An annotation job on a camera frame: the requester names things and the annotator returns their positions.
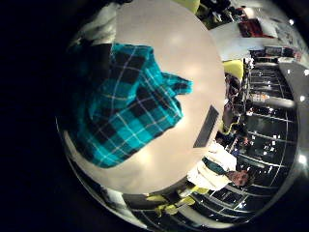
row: glass window pane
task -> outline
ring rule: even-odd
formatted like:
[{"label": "glass window pane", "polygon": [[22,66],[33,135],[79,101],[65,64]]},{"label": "glass window pane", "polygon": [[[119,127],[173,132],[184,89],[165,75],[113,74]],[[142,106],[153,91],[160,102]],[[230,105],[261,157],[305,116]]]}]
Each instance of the glass window pane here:
[{"label": "glass window pane", "polygon": [[287,123],[258,116],[248,117],[248,131],[263,134],[273,138],[285,139]]},{"label": "glass window pane", "polygon": [[284,168],[281,167],[279,169],[278,174],[276,175],[273,183],[271,184],[273,187],[281,187],[281,185],[283,184],[284,180],[287,178],[288,174],[289,174],[290,169],[289,168]]},{"label": "glass window pane", "polygon": [[250,94],[265,94],[265,95],[269,95],[271,97],[276,97],[276,98],[282,98],[282,94],[281,92],[276,92],[276,91],[261,91],[261,90],[257,90],[257,89],[250,89]]},{"label": "glass window pane", "polygon": [[237,210],[258,211],[262,209],[270,197],[249,196],[243,200],[237,207]]},{"label": "glass window pane", "polygon": [[264,167],[253,166],[246,162],[246,160],[242,157],[238,158],[237,170],[248,170],[249,173],[253,173],[255,176],[254,183],[258,186],[268,187],[271,184],[271,181],[275,174],[277,173],[278,167],[266,165]]},{"label": "glass window pane", "polygon": [[248,157],[268,163],[280,164],[285,142],[265,139],[254,134],[249,136],[249,140],[251,141],[251,147],[246,151]]},{"label": "glass window pane", "polygon": [[283,158],[282,164],[291,166],[295,159],[295,151],[296,145],[295,144],[287,144],[285,156]]},{"label": "glass window pane", "polygon": [[213,197],[215,197],[216,199],[229,204],[231,206],[233,206],[234,204],[236,204],[241,198],[242,195],[239,195],[237,193],[231,192],[229,190],[227,190],[226,188],[221,189],[219,191],[216,191],[213,194]]},{"label": "glass window pane", "polygon": [[251,89],[259,90],[259,91],[276,91],[281,92],[279,85],[271,85],[267,83],[260,83],[260,84],[251,84]]},{"label": "glass window pane", "polygon": [[262,106],[254,105],[253,111],[257,114],[286,119],[286,111],[282,109],[270,110],[269,107],[262,107]]},{"label": "glass window pane", "polygon": [[288,124],[288,140],[297,141],[297,125],[295,123]]}]

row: yellow chair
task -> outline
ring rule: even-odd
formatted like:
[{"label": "yellow chair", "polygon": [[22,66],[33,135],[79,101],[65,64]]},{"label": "yellow chair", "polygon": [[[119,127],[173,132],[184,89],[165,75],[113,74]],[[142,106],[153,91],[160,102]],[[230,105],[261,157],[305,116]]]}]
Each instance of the yellow chair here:
[{"label": "yellow chair", "polygon": [[241,60],[231,60],[223,62],[224,72],[230,73],[240,81],[243,78],[243,63]]},{"label": "yellow chair", "polygon": [[200,6],[200,0],[174,0],[174,2],[181,4],[194,14],[196,14],[197,9]]}]

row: white shirt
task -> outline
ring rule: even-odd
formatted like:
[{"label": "white shirt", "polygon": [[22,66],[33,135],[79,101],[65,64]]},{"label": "white shirt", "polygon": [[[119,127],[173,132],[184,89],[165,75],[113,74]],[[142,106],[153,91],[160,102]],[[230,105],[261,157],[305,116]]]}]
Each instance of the white shirt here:
[{"label": "white shirt", "polygon": [[[237,159],[215,141],[210,145],[205,157],[220,165],[225,171],[236,170]],[[202,161],[188,172],[187,180],[200,188],[210,190],[221,190],[231,182],[227,176],[218,175],[208,169]]]}]

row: dark hair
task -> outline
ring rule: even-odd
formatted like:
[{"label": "dark hair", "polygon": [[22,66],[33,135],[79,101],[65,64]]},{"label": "dark hair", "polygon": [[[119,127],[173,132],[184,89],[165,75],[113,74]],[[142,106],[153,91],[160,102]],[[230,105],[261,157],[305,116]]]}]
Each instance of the dark hair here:
[{"label": "dark hair", "polygon": [[241,187],[243,190],[248,189],[255,181],[255,174],[247,172],[248,180],[247,182]]}]

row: light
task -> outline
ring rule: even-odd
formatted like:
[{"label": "light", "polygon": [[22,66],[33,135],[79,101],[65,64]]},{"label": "light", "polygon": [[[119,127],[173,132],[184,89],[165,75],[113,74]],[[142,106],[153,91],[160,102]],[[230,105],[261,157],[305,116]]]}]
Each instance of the light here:
[{"label": "light", "polygon": [[301,164],[307,164],[307,158],[303,155],[299,155],[298,157],[298,162],[300,162]]}]

